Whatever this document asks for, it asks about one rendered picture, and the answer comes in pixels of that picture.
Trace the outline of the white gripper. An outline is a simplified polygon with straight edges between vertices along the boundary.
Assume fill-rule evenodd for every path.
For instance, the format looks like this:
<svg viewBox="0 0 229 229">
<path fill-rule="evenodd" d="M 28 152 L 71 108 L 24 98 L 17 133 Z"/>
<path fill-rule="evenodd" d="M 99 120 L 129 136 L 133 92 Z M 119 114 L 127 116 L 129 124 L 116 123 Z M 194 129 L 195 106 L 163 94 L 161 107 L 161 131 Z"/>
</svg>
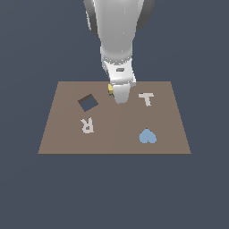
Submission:
<svg viewBox="0 0 229 229">
<path fill-rule="evenodd" d="M 126 103 L 131 86 L 136 85 L 131 61 L 131 58 L 114 61 L 103 55 L 101 56 L 102 67 L 107 73 L 110 84 L 113 86 L 114 100 L 117 104 Z"/>
</svg>

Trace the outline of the brown board with slots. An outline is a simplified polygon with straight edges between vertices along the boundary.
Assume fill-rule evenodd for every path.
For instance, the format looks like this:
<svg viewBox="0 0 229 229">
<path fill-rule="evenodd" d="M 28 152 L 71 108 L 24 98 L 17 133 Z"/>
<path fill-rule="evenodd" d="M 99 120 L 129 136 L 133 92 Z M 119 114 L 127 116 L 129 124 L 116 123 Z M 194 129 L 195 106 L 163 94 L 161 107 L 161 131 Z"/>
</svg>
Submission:
<svg viewBox="0 0 229 229">
<path fill-rule="evenodd" d="M 139 98 L 153 93 L 151 106 Z M 81 119 L 92 118 L 94 132 L 82 132 Z M 148 128 L 154 144 L 141 143 Z M 139 81 L 129 99 L 116 104 L 106 81 L 60 81 L 38 150 L 54 154 L 184 154 L 191 153 L 182 118 L 169 81 Z"/>
</svg>

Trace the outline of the white letter T piece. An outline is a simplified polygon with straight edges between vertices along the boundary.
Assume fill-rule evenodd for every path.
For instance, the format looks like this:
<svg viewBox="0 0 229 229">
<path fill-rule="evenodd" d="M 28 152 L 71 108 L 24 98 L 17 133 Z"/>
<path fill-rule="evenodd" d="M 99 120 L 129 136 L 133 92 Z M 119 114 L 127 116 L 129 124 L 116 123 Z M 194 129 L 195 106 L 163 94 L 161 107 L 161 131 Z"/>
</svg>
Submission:
<svg viewBox="0 0 229 229">
<path fill-rule="evenodd" d="M 151 106 L 150 99 L 154 97 L 153 93 L 140 93 L 139 98 L 143 98 L 145 100 L 145 105 L 146 106 Z"/>
</svg>

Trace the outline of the white letter R piece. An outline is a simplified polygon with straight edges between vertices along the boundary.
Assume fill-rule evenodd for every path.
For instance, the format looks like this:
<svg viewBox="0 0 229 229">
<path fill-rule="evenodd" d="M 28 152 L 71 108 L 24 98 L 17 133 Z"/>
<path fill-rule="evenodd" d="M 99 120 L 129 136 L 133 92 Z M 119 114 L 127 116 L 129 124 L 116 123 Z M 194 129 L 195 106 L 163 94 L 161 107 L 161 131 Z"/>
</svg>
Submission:
<svg viewBox="0 0 229 229">
<path fill-rule="evenodd" d="M 81 119 L 81 122 L 83 124 L 82 126 L 82 132 L 85 134 L 90 134 L 94 132 L 93 122 L 92 118 L 89 117 L 88 120 Z"/>
</svg>

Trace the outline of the blue heart piece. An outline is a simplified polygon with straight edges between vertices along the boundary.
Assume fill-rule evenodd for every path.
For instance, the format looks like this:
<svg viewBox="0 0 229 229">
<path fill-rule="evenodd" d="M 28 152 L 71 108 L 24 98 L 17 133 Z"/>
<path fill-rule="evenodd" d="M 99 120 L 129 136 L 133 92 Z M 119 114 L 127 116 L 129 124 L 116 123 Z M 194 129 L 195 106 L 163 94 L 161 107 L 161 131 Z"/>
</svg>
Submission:
<svg viewBox="0 0 229 229">
<path fill-rule="evenodd" d="M 145 130 L 143 130 L 140 133 L 139 140 L 141 143 L 144 143 L 144 144 L 146 144 L 146 143 L 154 144 L 157 142 L 157 136 L 151 130 L 146 128 Z"/>
</svg>

